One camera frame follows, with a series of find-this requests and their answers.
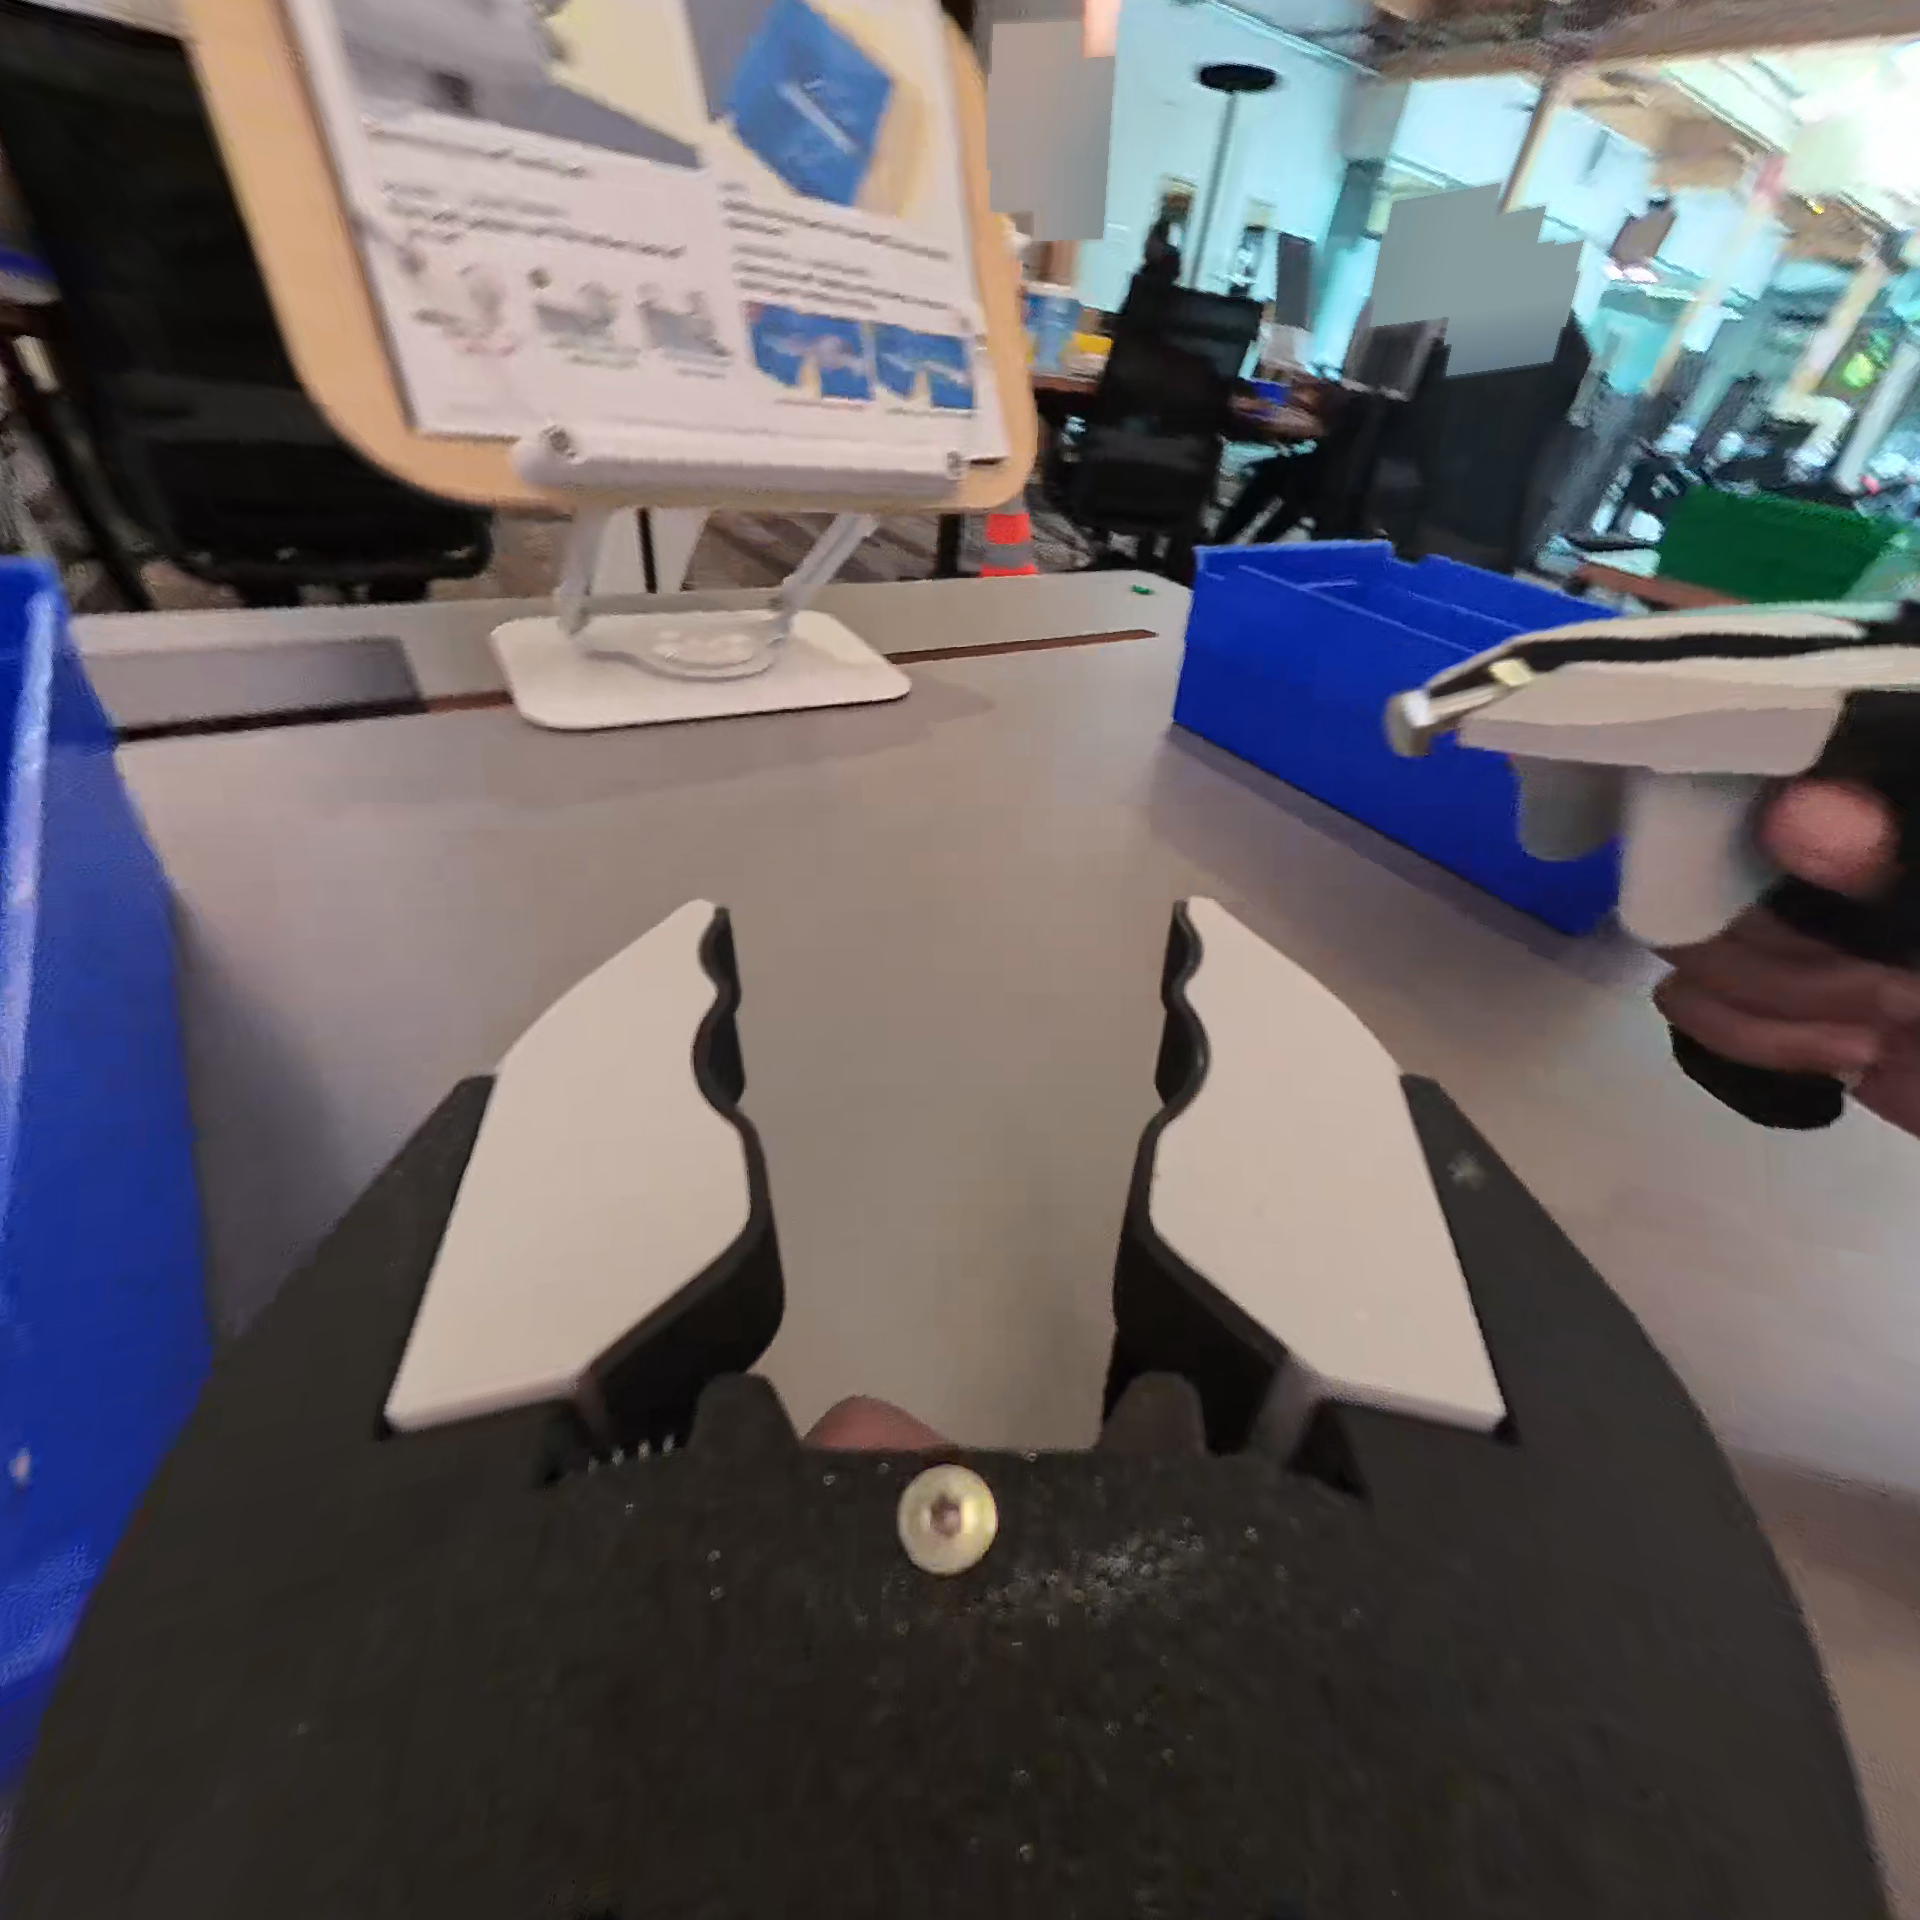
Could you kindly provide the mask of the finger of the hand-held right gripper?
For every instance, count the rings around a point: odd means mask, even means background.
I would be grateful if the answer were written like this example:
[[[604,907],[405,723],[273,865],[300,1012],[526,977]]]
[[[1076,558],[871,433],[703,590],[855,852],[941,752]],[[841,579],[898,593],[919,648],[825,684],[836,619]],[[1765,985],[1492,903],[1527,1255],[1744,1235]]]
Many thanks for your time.
[[[1437,700],[1465,747],[1654,775],[1806,772],[1861,696],[1912,696],[1916,644],[1772,662],[1576,663]]]
[[[1432,680],[1437,700],[1492,686],[1500,663],[1540,678],[1562,665],[1772,662],[1846,650],[1916,644],[1918,606],[1886,604],[1728,606],[1660,616],[1608,616],[1529,632]]]

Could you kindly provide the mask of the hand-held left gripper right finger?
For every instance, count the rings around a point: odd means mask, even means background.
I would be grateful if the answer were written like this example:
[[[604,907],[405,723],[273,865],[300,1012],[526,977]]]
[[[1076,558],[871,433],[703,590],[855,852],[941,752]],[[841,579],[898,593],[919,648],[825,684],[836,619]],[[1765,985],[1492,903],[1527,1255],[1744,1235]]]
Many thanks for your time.
[[[1296,1464],[1341,1414],[1501,1438],[1496,1366],[1375,1034],[1204,897],[1170,907],[1159,1009],[1159,1107],[1111,1282],[1111,1423],[1167,1379],[1215,1456]]]

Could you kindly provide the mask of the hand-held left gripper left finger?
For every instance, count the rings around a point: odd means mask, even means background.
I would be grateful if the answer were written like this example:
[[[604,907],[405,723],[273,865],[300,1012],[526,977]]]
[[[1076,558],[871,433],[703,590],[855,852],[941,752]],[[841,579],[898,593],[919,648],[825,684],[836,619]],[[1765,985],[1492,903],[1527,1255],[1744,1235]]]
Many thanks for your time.
[[[397,1434],[565,1409],[605,1455],[689,1440],[784,1322],[728,913],[689,900],[500,1059],[383,1406]]]

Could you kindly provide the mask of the blue divided storage bin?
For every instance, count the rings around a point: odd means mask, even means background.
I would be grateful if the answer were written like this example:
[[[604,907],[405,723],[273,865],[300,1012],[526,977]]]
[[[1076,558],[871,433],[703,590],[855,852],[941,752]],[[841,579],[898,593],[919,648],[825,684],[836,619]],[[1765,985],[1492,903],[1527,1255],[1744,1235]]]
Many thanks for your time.
[[[50,567],[1,566],[1,1782],[210,1366],[176,898]]]

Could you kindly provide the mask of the person's right hand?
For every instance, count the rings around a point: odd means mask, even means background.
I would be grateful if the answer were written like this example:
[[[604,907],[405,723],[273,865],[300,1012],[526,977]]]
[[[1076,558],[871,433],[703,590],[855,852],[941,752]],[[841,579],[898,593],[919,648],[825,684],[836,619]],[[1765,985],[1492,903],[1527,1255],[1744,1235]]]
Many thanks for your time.
[[[1888,806],[1853,782],[1780,788],[1760,841],[1784,876],[1869,898],[1900,872],[1902,830]],[[1777,1072],[1834,1078],[1853,1103],[1918,1134],[1918,983],[1752,907],[1704,944],[1662,951],[1653,1007],[1719,1057]]]

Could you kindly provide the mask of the green storage bin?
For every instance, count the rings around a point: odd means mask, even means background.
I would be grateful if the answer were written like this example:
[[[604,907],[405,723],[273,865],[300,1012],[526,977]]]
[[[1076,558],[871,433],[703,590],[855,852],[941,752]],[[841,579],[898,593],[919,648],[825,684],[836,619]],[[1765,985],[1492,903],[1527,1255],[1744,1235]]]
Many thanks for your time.
[[[1697,487],[1671,511],[1653,575],[1757,606],[1893,602],[1916,588],[1918,536],[1857,507]]]

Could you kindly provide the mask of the black office chair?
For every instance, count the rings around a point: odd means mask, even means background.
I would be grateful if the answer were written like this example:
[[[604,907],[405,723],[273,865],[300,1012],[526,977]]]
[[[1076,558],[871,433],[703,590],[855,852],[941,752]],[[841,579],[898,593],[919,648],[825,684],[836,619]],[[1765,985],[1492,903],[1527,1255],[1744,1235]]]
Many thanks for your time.
[[[1588,335],[1565,318],[1543,364],[1455,374],[1440,343],[1412,406],[1412,506],[1399,555],[1514,575],[1540,531],[1552,462],[1592,366]]]
[[[177,39],[5,4],[1,144],[117,511],[247,608],[421,604],[492,516],[405,487],[303,394]]]
[[[1114,567],[1127,543],[1136,569],[1190,576],[1261,315],[1250,297],[1133,276],[1076,435],[1042,467],[1044,500],[1090,543],[1092,569]]]

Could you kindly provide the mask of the white document stand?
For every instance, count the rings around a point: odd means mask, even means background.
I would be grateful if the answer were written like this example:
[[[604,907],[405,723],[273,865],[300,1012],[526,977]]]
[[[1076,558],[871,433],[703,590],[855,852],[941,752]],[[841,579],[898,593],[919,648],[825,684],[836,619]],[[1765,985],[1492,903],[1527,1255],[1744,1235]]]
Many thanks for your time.
[[[608,531],[637,511],[577,513],[551,611],[493,626],[489,650],[516,715],[596,735],[895,705],[905,672],[852,636],[821,598],[876,532],[836,514],[773,590],[609,594],[596,590]]]

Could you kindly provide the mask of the dark flat tablet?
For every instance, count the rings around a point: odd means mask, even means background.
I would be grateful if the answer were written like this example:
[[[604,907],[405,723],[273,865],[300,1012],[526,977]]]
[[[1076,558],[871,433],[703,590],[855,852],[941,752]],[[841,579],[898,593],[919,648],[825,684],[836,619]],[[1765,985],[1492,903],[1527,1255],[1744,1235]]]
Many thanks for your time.
[[[421,715],[426,700],[392,638],[207,644],[86,656],[126,746]]]

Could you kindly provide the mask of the black floor lamp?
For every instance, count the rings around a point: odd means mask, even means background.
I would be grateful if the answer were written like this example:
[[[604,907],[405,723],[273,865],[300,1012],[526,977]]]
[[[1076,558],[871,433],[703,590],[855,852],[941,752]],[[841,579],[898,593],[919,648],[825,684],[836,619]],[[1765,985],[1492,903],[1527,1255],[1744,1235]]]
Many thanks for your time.
[[[1202,287],[1209,275],[1213,227],[1229,185],[1244,107],[1285,88],[1273,67],[1255,63],[1206,63],[1194,71],[1194,80],[1217,98],[1217,127],[1206,185],[1183,254],[1189,287]]]

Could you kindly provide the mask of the white instruction board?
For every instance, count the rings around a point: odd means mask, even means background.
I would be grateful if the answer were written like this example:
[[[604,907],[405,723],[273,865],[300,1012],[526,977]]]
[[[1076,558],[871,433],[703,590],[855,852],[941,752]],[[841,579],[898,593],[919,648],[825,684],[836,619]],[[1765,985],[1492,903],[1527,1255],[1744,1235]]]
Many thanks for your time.
[[[284,4],[433,441],[941,496],[1009,452],[940,4]]]

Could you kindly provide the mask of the instruction sheet on stand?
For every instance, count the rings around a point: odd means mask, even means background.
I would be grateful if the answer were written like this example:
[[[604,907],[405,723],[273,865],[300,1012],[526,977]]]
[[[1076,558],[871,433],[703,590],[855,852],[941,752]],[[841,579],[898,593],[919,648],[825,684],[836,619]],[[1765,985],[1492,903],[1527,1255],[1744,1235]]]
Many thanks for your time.
[[[742,467],[676,478],[653,467],[551,460],[552,449],[426,440],[400,414],[324,130],[287,34],[284,4],[182,4],[182,44],[207,107],[278,335],[303,394],[375,468],[432,496],[493,511],[626,507],[985,513],[1023,487],[1037,456],[1034,402],[1018,338],[1017,268],[990,212],[985,88],[948,19],[950,71],[975,246],[986,300],[994,391],[1009,452],[941,496],[782,492],[792,474]]]

